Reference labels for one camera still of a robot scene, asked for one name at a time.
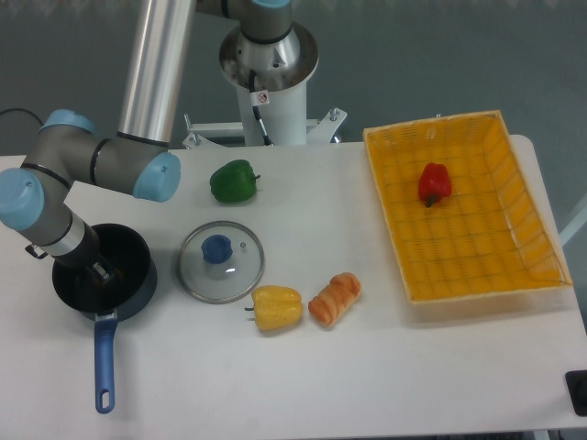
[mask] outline plastic basket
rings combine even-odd
[[[363,138],[412,303],[572,285],[500,112],[368,128]],[[418,198],[428,162],[447,166],[453,188],[430,208]]]

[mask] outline blue pan handle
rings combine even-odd
[[[108,414],[114,409],[114,333],[116,312],[97,315],[94,324],[95,409]]]

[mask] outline orange toy vegetable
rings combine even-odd
[[[428,163],[422,171],[418,183],[418,196],[426,202],[426,208],[440,202],[452,194],[449,171],[441,163]]]
[[[322,325],[333,325],[360,297],[360,281],[350,272],[344,272],[308,303],[308,311]]]

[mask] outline white table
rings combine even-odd
[[[536,156],[515,151],[556,231]],[[54,293],[52,260],[0,227],[0,438],[162,439],[426,435],[586,426],[564,374],[587,369],[573,289],[414,307],[407,303],[361,143],[177,151],[183,179],[165,204],[76,183],[68,205],[89,224],[145,237],[158,289],[118,326],[116,408],[94,409],[93,323]],[[211,173],[247,159],[259,192],[219,206]],[[0,170],[22,158],[0,159]],[[174,273],[183,239],[214,220],[252,229],[267,257],[261,284],[307,303],[350,270],[363,296],[331,331],[305,314],[262,335],[243,310],[198,302]]]

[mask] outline grey floor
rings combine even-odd
[[[587,193],[587,1],[298,0],[294,18],[315,36],[320,62],[308,84],[308,117],[336,105],[349,113],[344,140],[364,127],[500,109],[529,137],[559,231]],[[56,108],[116,133],[138,1],[0,2],[0,111]],[[192,122],[238,120],[218,49],[236,25],[194,20],[172,136]],[[0,116],[0,154],[25,154],[37,126]],[[587,319],[587,227],[564,248]],[[572,432],[567,440],[583,440]]]

